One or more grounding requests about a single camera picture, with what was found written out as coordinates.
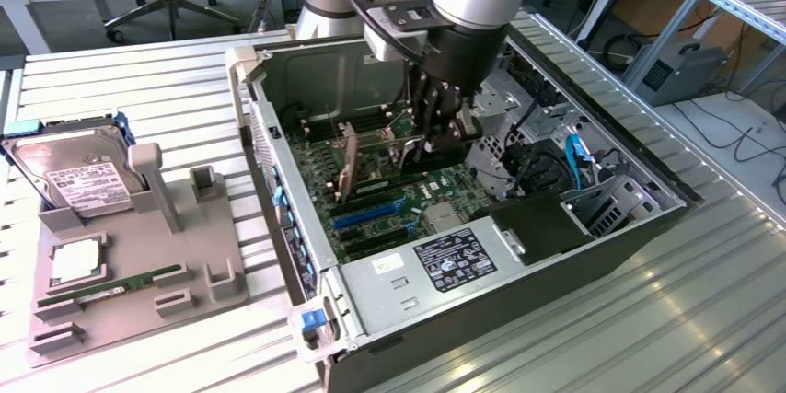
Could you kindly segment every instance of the gray floor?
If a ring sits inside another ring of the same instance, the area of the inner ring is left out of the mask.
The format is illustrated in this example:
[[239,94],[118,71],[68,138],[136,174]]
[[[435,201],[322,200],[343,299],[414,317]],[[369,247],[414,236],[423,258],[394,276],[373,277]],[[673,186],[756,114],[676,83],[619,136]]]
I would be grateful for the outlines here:
[[[194,0],[198,4],[206,5],[207,0]],[[526,0],[525,4],[554,23],[563,31],[567,31],[569,21],[574,16],[578,0],[553,0],[549,7],[543,6],[545,0]],[[287,8],[294,6],[293,0],[287,0]],[[224,13],[235,16],[240,24],[249,23],[250,15],[254,11],[257,0],[219,0],[218,9]],[[134,0],[110,0],[110,8],[116,15],[123,14],[136,7]],[[107,40],[102,26],[99,10],[92,1],[75,2],[50,2],[34,4],[39,21],[43,24],[50,45],[55,52],[78,51],[96,48],[111,48],[116,46]],[[583,14],[579,13],[575,18],[573,27],[577,26]],[[275,18],[274,27],[281,28],[285,20],[281,15]],[[146,17],[139,18],[131,24],[119,28],[126,36],[126,43],[152,43],[168,40],[168,23],[166,12],[159,11]],[[196,39],[212,36],[222,36],[232,31],[232,27],[223,22],[195,14],[191,11],[180,12],[178,21],[178,38]],[[603,43],[613,35],[635,32],[617,17],[610,17],[601,29],[594,40],[591,52],[597,55],[603,48]],[[762,54],[769,48],[761,48]],[[6,12],[0,10],[0,55],[26,54],[23,42],[16,35],[14,27],[8,21]],[[737,82],[745,78],[753,66],[742,65],[736,76]],[[784,77],[786,68],[786,58],[781,58],[773,65],[773,68],[762,76],[760,81],[764,82],[772,78]],[[768,109],[773,109],[786,102],[786,88],[777,91],[780,84],[768,85],[753,95],[754,101]]]

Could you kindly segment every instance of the blue pcie slot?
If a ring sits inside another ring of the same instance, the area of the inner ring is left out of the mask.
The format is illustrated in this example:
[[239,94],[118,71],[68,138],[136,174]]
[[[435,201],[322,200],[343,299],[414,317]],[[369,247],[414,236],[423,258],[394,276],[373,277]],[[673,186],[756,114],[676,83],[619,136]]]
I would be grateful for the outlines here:
[[339,218],[333,222],[334,229],[343,229],[346,227],[353,227],[354,225],[359,225],[361,223],[366,223],[367,221],[377,220],[383,216],[398,214],[402,210],[402,206],[405,205],[405,199],[399,199],[395,202],[386,204],[385,206],[379,206],[370,211],[361,212],[359,214],[354,214],[346,216],[345,218]]

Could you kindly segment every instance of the gray machine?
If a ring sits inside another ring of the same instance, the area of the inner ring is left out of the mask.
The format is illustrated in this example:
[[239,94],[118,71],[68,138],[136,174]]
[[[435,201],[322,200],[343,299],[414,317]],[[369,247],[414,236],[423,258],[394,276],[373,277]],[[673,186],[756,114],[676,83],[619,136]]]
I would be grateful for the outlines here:
[[298,352],[349,392],[611,272],[701,197],[509,29],[522,0],[306,1],[301,37],[365,40],[235,49],[230,79]]
[[[641,49],[626,74],[637,71],[653,45]],[[656,64],[644,77],[637,94],[652,106],[669,105],[696,98],[726,64],[728,56],[717,46],[705,46],[697,39],[674,39],[664,47]]]

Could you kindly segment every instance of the metal rack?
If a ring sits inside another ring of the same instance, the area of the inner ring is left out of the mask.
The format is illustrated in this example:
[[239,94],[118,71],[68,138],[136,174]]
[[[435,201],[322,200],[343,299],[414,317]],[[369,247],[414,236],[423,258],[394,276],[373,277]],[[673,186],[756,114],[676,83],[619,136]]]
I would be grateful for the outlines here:
[[[631,67],[630,72],[625,75],[625,82],[629,87],[635,90],[640,86],[644,77],[656,64],[656,60],[664,47],[674,37],[678,29],[686,22],[688,17],[693,14],[697,4],[701,0],[686,0],[677,10],[677,14],[672,18],[669,25],[666,26],[661,37],[658,37],[656,44],[642,55],[644,59],[635,63]],[[761,31],[768,37],[770,37],[777,43],[778,47],[770,52],[768,57],[760,63],[754,69],[753,74],[749,76],[741,89],[745,91],[750,84],[760,77],[762,72],[776,61],[778,56],[784,53],[786,47],[786,0],[708,0],[717,8],[722,9],[753,28]],[[717,21],[717,17],[710,20],[702,29],[697,32],[697,35],[702,35],[704,31],[708,30],[713,23]]]

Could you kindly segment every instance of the hard drive label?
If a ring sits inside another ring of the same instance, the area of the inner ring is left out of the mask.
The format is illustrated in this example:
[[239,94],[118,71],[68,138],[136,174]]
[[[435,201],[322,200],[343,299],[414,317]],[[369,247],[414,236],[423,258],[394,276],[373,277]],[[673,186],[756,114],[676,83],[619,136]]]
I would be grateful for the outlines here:
[[47,172],[47,178],[76,211],[98,209],[130,199],[114,163]]
[[441,292],[449,292],[497,271],[469,228],[415,246],[415,253]]

